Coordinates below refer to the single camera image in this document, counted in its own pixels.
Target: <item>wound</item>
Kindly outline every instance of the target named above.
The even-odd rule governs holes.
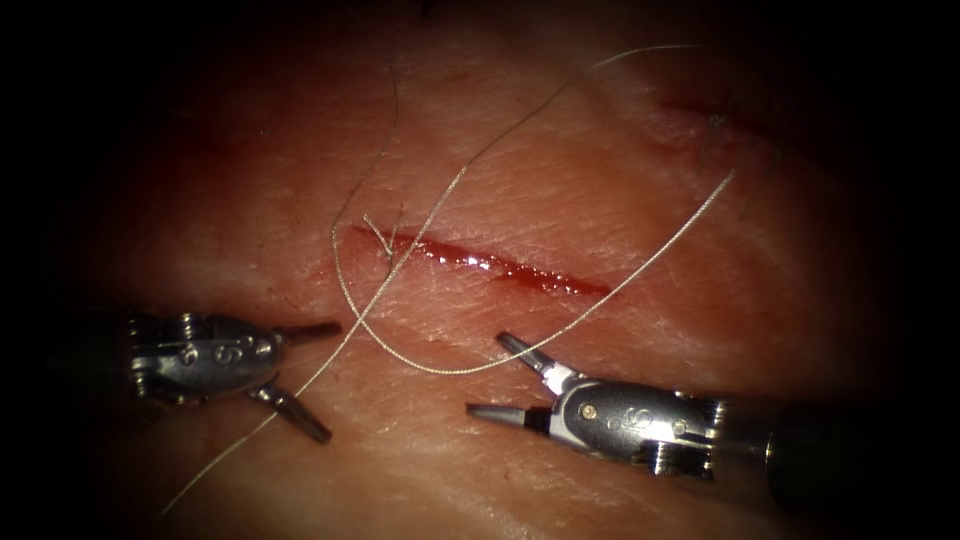
[[[368,228],[359,226],[353,228],[370,237],[376,237],[374,232]],[[392,233],[381,231],[380,234],[389,241]],[[413,235],[400,233],[393,237],[391,250],[394,253],[394,260],[410,248],[413,239]],[[610,294],[610,287],[606,285],[595,285],[563,272],[545,270],[492,253],[466,249],[426,238],[420,239],[410,256],[423,260],[429,259],[435,264],[448,268],[489,272],[491,277],[497,281],[507,281],[520,287],[536,289],[549,294],[574,296],[606,296]]]

